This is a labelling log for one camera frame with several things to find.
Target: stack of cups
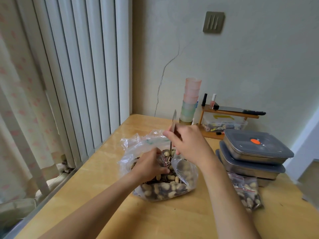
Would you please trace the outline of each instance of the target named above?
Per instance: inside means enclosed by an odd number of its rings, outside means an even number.
[[[192,123],[195,109],[197,107],[198,94],[202,80],[187,78],[183,105],[181,107],[180,120],[186,123]]]

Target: knife handle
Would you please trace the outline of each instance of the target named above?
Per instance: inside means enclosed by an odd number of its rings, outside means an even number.
[[[242,111],[244,114],[249,114],[249,115],[257,115],[257,116],[264,116],[266,115],[265,112],[257,112],[257,111],[251,111],[251,110],[243,110]]]

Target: small wooden rack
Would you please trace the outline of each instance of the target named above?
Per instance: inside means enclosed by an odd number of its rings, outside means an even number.
[[[197,126],[199,127],[199,129],[204,137],[215,138],[215,139],[220,139],[220,140],[224,139],[224,134],[217,135],[216,132],[206,132],[204,127],[201,125],[204,112],[244,117],[244,120],[247,120],[247,118],[255,118],[255,119],[259,118],[259,116],[257,116],[257,115],[244,114],[241,112],[229,112],[229,111],[214,110],[214,109],[210,109],[209,105],[202,106],[202,114],[200,116],[200,120],[199,120],[199,123],[197,124]]]

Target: orange valve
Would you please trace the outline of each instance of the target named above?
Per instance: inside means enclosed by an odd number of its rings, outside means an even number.
[[[252,143],[254,143],[254,144],[257,144],[257,145],[259,145],[260,144],[260,141],[259,140],[257,140],[257,139],[251,139],[250,140]]]

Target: hand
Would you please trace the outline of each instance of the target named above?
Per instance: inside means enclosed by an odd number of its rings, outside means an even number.
[[[172,146],[176,147],[175,153],[177,155],[182,154],[185,159],[200,168],[205,166],[205,161],[212,160],[212,157],[216,158],[212,148],[196,125],[186,126],[177,123],[175,124],[175,132],[170,130],[171,128],[164,131],[163,135],[172,142]]]
[[[153,148],[151,151],[143,153],[136,162],[132,172],[141,180],[141,183],[152,180],[158,174],[168,174],[169,169],[161,167],[157,161],[157,156],[162,151],[159,148]]]

